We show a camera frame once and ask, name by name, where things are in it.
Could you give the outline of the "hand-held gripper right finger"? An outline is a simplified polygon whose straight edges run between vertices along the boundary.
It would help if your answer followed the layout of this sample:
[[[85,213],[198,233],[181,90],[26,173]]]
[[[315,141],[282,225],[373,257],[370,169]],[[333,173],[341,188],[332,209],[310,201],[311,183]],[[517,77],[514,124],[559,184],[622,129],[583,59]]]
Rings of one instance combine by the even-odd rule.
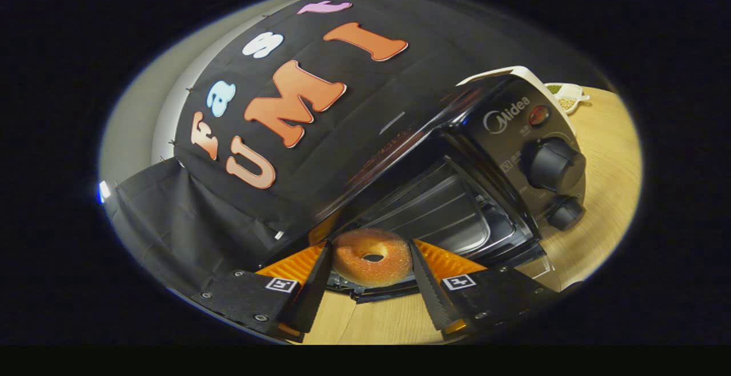
[[[447,342],[503,336],[563,294],[558,270],[536,242],[475,261],[423,241],[409,247],[428,314]]]

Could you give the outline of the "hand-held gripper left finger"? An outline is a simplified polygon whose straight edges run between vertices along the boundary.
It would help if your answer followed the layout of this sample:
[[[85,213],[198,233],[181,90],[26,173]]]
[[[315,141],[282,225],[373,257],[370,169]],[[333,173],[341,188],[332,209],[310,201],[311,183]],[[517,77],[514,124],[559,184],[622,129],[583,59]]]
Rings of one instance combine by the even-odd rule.
[[[258,272],[234,271],[212,280],[191,300],[251,333],[302,342],[318,314],[331,267],[332,246],[322,241]]]

